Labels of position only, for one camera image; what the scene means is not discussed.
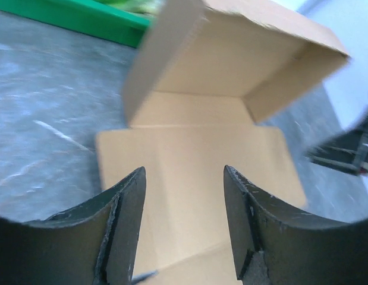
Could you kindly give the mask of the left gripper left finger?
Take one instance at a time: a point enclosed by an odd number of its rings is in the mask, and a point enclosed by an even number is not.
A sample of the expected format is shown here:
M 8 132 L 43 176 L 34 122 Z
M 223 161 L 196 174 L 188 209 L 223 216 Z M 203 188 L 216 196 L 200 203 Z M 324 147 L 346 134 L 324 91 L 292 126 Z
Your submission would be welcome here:
M 0 217 L 0 284 L 130 284 L 146 171 L 46 220 Z

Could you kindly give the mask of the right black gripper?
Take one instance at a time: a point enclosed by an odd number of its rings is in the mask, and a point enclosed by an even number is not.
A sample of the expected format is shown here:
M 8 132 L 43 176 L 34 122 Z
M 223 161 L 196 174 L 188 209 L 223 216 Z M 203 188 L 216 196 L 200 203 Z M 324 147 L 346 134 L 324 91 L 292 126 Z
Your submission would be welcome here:
M 305 156 L 342 173 L 368 175 L 368 106 L 349 129 L 308 148 Z

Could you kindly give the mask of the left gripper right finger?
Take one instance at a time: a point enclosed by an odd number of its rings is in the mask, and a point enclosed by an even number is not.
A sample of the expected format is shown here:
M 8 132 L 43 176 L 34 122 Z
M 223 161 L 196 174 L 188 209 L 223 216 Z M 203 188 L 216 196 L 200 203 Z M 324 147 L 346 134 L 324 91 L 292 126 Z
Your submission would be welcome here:
M 262 253 L 272 284 L 368 284 L 368 218 L 344 223 L 308 213 L 231 166 L 224 197 L 238 280 Z

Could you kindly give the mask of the spare cardboard box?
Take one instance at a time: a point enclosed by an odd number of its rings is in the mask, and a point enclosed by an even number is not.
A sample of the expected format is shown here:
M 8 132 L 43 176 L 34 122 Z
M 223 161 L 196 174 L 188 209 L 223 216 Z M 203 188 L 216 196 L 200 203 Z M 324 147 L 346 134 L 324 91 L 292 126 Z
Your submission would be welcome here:
M 273 1 L 165 3 L 122 88 L 128 129 L 96 137 L 103 189 L 146 169 L 135 274 L 237 284 L 224 167 L 305 206 L 283 133 L 260 122 L 348 58 L 332 30 Z

